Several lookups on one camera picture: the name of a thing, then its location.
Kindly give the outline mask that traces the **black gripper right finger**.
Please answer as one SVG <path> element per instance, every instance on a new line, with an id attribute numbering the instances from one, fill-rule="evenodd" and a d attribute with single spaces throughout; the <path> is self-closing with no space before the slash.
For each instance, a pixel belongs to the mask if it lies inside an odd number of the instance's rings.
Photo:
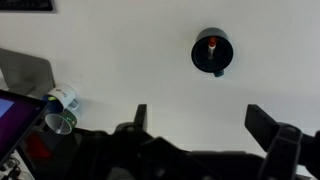
<path id="1" fill-rule="evenodd" d="M 265 152 L 269 150 L 280 128 L 280 125 L 256 104 L 247 106 L 244 125 Z"/>

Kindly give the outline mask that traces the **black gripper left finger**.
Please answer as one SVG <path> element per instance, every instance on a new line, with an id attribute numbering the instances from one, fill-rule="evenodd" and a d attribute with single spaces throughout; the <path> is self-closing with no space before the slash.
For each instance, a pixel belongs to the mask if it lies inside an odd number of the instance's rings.
<path id="1" fill-rule="evenodd" d="M 134 117 L 134 125 L 146 130 L 147 129 L 147 105 L 139 104 Z"/>

